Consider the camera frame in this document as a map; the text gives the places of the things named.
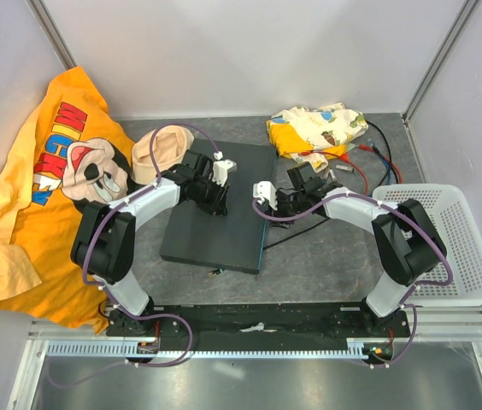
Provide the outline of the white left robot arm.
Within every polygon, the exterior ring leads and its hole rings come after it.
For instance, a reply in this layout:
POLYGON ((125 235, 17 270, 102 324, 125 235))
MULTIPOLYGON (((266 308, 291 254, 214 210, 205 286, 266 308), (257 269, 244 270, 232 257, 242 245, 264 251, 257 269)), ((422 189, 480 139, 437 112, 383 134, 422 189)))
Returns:
POLYGON ((194 202, 206 214, 227 215, 228 177, 236 170, 236 162, 220 152, 210 158, 188 150, 181 163, 132 194, 85 206, 71 260, 87 284, 97 285, 126 314, 126 327, 135 335, 148 335, 155 326, 153 301, 132 272, 136 231, 183 202, 194 202))

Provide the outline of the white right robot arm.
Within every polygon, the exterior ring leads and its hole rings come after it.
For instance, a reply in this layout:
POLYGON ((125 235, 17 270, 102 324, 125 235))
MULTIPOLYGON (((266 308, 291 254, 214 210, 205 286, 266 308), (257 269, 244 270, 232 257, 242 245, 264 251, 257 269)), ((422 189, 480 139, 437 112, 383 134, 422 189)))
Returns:
POLYGON ((318 214, 341 220, 373 234, 383 274, 361 301, 359 326, 372 337, 390 325, 419 283, 419 278, 441 264, 453 280, 447 249, 423 205, 409 198, 383 202, 356 193, 336 181, 320 177, 309 164, 288 171, 292 189, 283 192, 269 181, 253 186, 253 209, 262 218, 283 224, 318 214))

